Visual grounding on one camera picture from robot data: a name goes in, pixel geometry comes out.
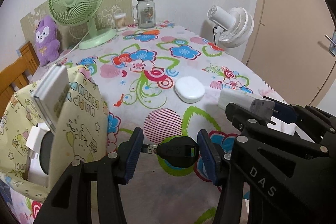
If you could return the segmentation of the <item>beige cartoon backboard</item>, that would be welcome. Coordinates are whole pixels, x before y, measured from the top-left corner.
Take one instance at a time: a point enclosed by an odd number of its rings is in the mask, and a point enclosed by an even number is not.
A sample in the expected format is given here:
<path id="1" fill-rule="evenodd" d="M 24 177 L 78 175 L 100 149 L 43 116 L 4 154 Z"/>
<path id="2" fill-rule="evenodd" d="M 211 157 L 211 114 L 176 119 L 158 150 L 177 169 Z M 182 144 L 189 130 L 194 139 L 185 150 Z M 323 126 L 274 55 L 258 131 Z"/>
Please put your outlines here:
<path id="1" fill-rule="evenodd" d="M 20 23 L 25 40 L 35 44 L 38 24 L 50 15 L 57 25 L 61 48 L 66 49 L 86 36 L 89 20 L 95 20 L 98 30 L 114 28 L 114 16 L 124 13 L 127 24 L 132 24 L 132 9 L 132 0 L 46 0 L 24 16 Z"/>

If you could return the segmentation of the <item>glass jar green lid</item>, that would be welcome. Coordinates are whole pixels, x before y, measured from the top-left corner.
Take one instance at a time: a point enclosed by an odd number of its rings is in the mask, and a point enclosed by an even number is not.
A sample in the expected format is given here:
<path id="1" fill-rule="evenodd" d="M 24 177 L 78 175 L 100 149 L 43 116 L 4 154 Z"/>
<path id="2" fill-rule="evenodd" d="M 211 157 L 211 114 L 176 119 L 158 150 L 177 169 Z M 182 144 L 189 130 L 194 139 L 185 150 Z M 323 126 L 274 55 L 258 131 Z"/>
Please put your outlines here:
<path id="1" fill-rule="evenodd" d="M 132 9 L 132 17 L 139 28 L 152 28 L 156 25 L 154 0 L 137 0 Z"/>

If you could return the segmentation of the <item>yellow cartoon storage box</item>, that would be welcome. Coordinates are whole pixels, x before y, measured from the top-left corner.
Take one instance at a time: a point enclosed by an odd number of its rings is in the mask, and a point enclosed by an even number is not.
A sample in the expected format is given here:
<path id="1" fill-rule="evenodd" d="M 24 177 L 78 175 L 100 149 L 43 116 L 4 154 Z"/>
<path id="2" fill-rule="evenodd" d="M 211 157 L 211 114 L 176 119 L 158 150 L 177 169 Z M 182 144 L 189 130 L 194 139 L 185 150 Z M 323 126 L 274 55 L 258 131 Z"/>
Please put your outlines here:
<path id="1" fill-rule="evenodd" d="M 1 180 L 18 193 L 43 202 L 73 160 L 98 161 L 106 155 L 108 107 L 90 72 L 80 65 L 67 69 L 68 89 L 56 80 L 52 86 L 63 93 L 52 105 L 57 115 L 46 185 L 27 178 L 29 155 L 26 143 L 32 128 L 43 121 L 33 101 L 42 82 L 14 93 L 1 119 Z"/>

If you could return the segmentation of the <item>white remote control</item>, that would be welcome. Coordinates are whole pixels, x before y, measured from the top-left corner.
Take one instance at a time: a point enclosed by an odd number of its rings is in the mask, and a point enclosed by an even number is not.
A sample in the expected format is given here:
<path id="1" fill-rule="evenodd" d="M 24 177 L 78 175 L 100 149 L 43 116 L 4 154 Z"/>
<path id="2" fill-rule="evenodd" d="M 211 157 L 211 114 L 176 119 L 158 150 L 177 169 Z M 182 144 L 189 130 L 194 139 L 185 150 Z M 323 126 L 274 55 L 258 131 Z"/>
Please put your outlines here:
<path id="1" fill-rule="evenodd" d="M 33 93 L 34 104 L 54 135 L 69 88 L 67 67 L 53 65 L 43 76 Z"/>

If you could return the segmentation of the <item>white standing fan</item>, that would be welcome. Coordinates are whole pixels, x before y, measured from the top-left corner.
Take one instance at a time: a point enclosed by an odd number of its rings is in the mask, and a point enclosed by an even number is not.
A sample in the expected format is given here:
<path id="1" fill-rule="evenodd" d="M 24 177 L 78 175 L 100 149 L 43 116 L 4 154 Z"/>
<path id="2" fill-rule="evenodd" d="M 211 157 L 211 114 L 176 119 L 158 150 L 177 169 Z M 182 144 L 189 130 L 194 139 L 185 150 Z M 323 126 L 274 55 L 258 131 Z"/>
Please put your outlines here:
<path id="1" fill-rule="evenodd" d="M 212 6 L 207 12 L 208 19 L 215 24 L 214 42 L 225 48 L 236 48 L 244 44 L 251 36 L 254 20 L 242 7 L 224 10 L 220 6 Z"/>

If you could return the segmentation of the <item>cotton swab container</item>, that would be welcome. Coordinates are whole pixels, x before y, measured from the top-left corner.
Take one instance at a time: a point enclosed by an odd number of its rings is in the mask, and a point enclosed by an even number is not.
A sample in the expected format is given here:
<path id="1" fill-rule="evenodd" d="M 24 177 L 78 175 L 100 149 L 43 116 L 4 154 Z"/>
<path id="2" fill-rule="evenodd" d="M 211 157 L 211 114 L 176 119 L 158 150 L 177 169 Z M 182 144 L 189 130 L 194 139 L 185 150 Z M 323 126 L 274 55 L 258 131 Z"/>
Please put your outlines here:
<path id="1" fill-rule="evenodd" d="M 126 13 L 114 15 L 114 25 L 117 31 L 124 31 L 127 29 L 127 17 Z"/>

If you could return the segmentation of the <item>white 45W charger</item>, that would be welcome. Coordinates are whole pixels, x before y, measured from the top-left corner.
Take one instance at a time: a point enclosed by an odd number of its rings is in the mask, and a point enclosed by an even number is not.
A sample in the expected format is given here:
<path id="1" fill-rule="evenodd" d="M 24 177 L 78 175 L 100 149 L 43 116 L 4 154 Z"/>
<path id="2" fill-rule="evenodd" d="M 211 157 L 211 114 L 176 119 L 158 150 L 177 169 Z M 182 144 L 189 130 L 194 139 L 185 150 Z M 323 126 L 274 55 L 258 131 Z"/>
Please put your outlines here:
<path id="1" fill-rule="evenodd" d="M 271 121 L 273 113 L 276 112 L 274 109 L 275 103 L 269 99 L 241 90 L 222 89 L 218 99 L 218 106 L 221 109 L 226 110 L 229 103 L 234 103 L 243 109 L 248 110 L 266 120 L 268 123 L 273 125 L 276 124 Z"/>

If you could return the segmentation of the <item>wooden chair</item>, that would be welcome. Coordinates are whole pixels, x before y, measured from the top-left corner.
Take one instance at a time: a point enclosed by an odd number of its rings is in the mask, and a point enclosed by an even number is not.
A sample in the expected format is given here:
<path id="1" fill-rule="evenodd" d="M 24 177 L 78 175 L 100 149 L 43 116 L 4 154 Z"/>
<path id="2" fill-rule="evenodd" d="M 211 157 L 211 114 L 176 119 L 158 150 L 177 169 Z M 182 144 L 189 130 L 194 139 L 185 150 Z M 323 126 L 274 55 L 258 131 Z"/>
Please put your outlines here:
<path id="1" fill-rule="evenodd" d="M 21 57 L 18 57 L 14 63 L 1 71 L 1 116 L 3 116 L 7 104 L 14 95 L 14 87 L 21 89 L 29 84 L 25 72 L 28 71 L 30 75 L 33 75 L 40 65 L 31 42 L 21 46 L 19 52 Z"/>

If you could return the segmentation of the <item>orange scissors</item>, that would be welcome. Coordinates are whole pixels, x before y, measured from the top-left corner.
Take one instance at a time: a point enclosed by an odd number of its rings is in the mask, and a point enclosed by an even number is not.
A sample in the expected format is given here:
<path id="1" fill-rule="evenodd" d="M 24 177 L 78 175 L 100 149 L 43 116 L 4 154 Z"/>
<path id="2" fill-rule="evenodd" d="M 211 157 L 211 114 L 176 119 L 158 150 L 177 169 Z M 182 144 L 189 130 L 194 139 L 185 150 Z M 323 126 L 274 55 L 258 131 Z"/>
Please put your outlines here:
<path id="1" fill-rule="evenodd" d="M 154 30 L 137 30 L 134 34 L 135 35 L 154 35 L 158 36 L 160 33 L 160 30 L 154 29 Z"/>

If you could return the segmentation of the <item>black car key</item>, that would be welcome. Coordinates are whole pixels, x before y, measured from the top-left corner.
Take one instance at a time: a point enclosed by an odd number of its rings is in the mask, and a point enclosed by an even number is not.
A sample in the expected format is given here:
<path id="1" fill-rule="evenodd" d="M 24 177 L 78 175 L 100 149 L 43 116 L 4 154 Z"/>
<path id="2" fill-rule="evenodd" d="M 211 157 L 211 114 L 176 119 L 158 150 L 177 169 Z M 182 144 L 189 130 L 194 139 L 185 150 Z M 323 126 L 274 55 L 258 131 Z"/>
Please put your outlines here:
<path id="1" fill-rule="evenodd" d="M 142 153 L 157 155 L 176 168 L 189 168 L 199 157 L 199 145 L 189 136 L 175 137 L 160 145 L 143 144 Z"/>

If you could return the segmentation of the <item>white square charger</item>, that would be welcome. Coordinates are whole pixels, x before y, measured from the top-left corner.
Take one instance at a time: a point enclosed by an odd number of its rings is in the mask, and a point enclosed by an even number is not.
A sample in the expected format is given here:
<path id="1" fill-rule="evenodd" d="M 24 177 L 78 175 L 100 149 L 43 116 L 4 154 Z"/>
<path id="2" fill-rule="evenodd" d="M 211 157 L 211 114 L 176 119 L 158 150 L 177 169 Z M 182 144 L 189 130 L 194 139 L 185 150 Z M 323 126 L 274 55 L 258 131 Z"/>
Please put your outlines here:
<path id="1" fill-rule="evenodd" d="M 27 180 L 42 186 L 48 185 L 48 175 L 42 170 L 39 153 L 42 139 L 48 131 L 45 122 L 38 123 L 30 129 L 26 141 L 26 146 L 29 148 Z"/>

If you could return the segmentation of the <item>white earbud case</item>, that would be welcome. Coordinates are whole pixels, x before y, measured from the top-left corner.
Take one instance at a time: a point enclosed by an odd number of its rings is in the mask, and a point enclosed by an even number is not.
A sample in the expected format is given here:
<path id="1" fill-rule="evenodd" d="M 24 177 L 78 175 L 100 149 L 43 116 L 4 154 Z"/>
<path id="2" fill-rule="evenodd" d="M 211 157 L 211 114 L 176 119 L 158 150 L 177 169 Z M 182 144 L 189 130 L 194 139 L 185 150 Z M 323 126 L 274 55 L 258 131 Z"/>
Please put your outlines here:
<path id="1" fill-rule="evenodd" d="M 181 77 L 175 82 L 174 90 L 179 98 L 185 103 L 199 102 L 204 94 L 205 87 L 195 77 Z"/>

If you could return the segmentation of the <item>green desk fan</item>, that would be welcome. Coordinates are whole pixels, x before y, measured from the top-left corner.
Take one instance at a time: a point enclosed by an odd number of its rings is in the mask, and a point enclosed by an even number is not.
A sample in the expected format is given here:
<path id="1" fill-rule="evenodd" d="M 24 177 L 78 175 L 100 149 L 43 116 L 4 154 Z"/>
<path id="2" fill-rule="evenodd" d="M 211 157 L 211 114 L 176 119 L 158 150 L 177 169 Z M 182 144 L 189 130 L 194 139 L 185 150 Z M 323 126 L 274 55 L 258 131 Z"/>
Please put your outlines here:
<path id="1" fill-rule="evenodd" d="M 113 39 L 117 32 L 113 28 L 98 30 L 96 13 L 102 0 L 47 0 L 50 16 L 63 26 L 77 26 L 86 23 L 88 33 L 78 43 L 78 48 L 87 50 Z"/>

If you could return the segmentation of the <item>purple plush bunny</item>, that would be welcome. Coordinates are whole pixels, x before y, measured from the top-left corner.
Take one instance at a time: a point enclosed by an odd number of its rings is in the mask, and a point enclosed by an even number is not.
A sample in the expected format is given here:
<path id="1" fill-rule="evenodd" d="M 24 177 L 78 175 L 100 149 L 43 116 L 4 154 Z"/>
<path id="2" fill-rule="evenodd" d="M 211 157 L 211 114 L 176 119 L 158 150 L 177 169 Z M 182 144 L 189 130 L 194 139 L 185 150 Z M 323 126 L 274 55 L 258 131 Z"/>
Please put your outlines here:
<path id="1" fill-rule="evenodd" d="M 57 39 L 57 26 L 50 15 L 46 15 L 35 30 L 35 49 L 41 66 L 59 57 L 60 42 Z"/>

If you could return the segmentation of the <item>floral tablecloth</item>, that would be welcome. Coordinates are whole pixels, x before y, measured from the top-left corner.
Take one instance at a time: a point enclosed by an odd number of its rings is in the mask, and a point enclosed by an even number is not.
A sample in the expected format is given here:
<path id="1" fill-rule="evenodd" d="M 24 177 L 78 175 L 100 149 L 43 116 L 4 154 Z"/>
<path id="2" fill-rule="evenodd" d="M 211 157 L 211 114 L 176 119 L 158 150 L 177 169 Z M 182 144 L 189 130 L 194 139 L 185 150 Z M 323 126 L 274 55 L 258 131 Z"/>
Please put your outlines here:
<path id="1" fill-rule="evenodd" d="M 67 69 L 83 65 L 98 86 L 108 107 L 106 154 L 115 152 L 136 127 L 146 144 L 159 145 L 180 136 L 196 138 L 201 129 L 226 152 L 231 152 L 237 129 L 218 107 L 222 89 L 280 100 L 262 78 L 212 42 L 174 24 L 154 28 L 158 36 L 135 35 L 131 27 L 113 40 L 89 49 L 67 53 L 60 64 Z M 205 87 L 203 98 L 185 103 L 175 82 L 191 76 Z M 6 203 L 19 223 L 33 223 L 42 202 L 32 200 L 1 180 Z"/>

